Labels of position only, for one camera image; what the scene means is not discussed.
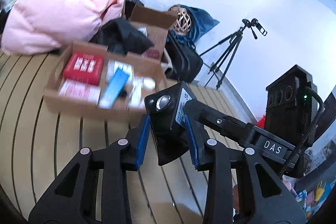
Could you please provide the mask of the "person's right hand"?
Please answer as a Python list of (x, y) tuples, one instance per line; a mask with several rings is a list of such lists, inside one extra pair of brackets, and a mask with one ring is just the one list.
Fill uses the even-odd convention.
[(235, 213), (239, 212), (239, 189), (238, 189), (238, 184), (236, 184), (232, 188), (232, 194), (233, 194), (233, 208), (235, 210)]

